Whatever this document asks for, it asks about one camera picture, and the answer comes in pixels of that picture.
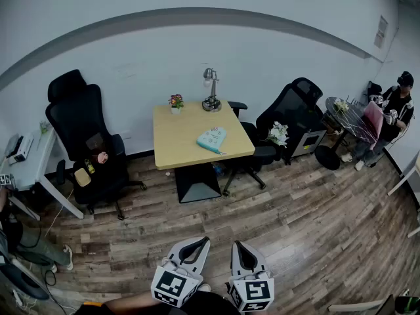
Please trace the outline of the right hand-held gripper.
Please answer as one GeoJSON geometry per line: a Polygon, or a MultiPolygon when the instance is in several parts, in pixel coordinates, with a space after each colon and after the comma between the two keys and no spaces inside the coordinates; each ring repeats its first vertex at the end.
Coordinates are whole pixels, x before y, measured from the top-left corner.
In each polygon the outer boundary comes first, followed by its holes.
{"type": "Polygon", "coordinates": [[[231,248],[228,294],[239,312],[260,312],[274,301],[274,279],[265,257],[254,247],[235,241],[231,248]]]}

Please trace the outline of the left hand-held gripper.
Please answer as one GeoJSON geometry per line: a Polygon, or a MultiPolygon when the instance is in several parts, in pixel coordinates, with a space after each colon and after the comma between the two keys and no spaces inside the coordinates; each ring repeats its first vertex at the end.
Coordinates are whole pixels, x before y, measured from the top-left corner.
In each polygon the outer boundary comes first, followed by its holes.
{"type": "Polygon", "coordinates": [[[174,244],[168,258],[165,257],[162,265],[156,268],[151,285],[152,297],[177,308],[184,305],[203,282],[203,276],[195,272],[203,270],[210,245],[207,236],[174,244]]]}

